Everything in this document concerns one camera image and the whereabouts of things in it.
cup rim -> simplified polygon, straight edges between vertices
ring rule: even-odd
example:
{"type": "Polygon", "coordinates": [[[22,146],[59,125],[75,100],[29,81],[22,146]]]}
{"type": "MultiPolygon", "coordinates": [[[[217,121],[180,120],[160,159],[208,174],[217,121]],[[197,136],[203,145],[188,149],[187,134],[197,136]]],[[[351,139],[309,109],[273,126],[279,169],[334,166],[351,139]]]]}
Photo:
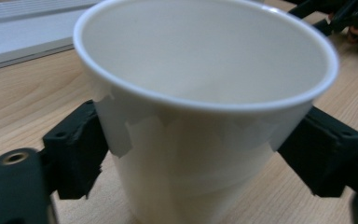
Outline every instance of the cup rim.
{"type": "Polygon", "coordinates": [[[161,103],[164,105],[177,106],[183,109],[195,109],[214,112],[263,112],[284,109],[291,106],[302,105],[307,102],[311,102],[313,99],[317,98],[323,92],[325,92],[336,80],[339,67],[337,52],[331,45],[330,41],[322,33],[320,33],[312,26],[306,24],[301,19],[275,7],[269,7],[256,2],[241,0],[207,1],[225,2],[226,4],[237,4],[240,7],[249,7],[251,10],[257,10],[261,13],[270,14],[276,19],[282,20],[283,22],[295,26],[299,32],[307,34],[307,36],[312,39],[314,43],[317,43],[317,45],[319,45],[319,49],[323,51],[325,59],[328,60],[328,62],[326,62],[327,68],[324,74],[324,78],[322,78],[317,85],[310,88],[308,91],[303,91],[298,95],[285,99],[267,101],[263,103],[218,104],[200,102],[174,97],[160,92],[138,87],[120,77],[115,76],[114,74],[109,73],[100,65],[98,65],[94,60],[92,60],[83,45],[82,39],[82,34],[85,27],[90,22],[90,20],[95,17],[99,12],[102,12],[109,7],[113,7],[114,5],[119,6],[121,4],[134,2],[134,0],[106,0],[95,5],[94,7],[91,7],[85,13],[83,13],[77,20],[74,29],[73,42],[75,50],[77,52],[77,55],[88,67],[88,69],[92,70],[93,73],[98,74],[99,78],[102,78],[110,84],[116,85],[125,91],[129,91],[150,101],[161,103]]]}

cup body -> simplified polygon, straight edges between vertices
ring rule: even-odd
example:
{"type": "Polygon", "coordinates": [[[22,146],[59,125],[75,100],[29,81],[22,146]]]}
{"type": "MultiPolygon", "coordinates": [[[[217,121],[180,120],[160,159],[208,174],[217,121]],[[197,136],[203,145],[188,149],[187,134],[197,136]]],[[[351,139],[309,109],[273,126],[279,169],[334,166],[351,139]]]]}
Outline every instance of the cup body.
{"type": "Polygon", "coordinates": [[[218,222],[337,75],[318,32],[241,0],[105,1],[74,44],[143,223],[218,222]]]}

wooden surface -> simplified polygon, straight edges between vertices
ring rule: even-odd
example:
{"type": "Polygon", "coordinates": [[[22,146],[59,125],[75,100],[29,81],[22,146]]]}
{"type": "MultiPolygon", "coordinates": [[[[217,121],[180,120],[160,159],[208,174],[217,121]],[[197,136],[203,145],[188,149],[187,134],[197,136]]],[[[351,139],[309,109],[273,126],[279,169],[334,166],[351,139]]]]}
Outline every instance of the wooden surface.
{"type": "MultiPolygon", "coordinates": [[[[275,0],[267,4],[291,7],[275,0]]],[[[339,78],[315,105],[358,130],[358,46],[348,44],[345,35],[330,39],[341,60],[339,78]]],[[[41,137],[89,98],[73,50],[0,69],[0,155],[19,147],[42,149],[41,137]]],[[[346,189],[339,199],[312,196],[275,154],[222,223],[351,223],[351,194],[346,189]]],[[[61,223],[137,223],[110,155],[88,200],[56,201],[56,208],[61,223]]]]}

light wood tabletop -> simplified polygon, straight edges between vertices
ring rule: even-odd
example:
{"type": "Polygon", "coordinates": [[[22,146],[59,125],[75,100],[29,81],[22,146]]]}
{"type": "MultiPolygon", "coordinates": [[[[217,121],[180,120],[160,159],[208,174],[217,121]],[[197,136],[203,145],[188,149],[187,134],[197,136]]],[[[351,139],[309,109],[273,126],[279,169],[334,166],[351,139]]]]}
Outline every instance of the light wood tabletop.
{"type": "MultiPolygon", "coordinates": [[[[293,6],[277,0],[266,3],[284,10],[293,6]]],[[[322,17],[317,14],[306,21],[322,17]]],[[[358,45],[348,43],[344,34],[329,39],[339,53],[339,77],[315,105],[358,130],[358,45]]],[[[74,50],[1,68],[0,155],[20,147],[42,149],[43,135],[90,98],[74,50]]],[[[276,153],[221,223],[351,223],[351,196],[350,189],[338,199],[313,196],[276,153]]],[[[53,197],[64,224],[138,223],[128,208],[111,155],[104,160],[88,200],[53,197]]]]}

white cup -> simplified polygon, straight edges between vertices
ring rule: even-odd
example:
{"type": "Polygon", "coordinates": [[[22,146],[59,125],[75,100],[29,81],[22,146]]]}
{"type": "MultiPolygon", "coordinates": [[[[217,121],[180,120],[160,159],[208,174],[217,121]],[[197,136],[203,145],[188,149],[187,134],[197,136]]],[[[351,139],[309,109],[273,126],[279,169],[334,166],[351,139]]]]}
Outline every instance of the white cup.
{"type": "Polygon", "coordinates": [[[337,76],[328,41],[241,0],[116,0],[74,44],[131,211],[216,223],[337,76]]]}

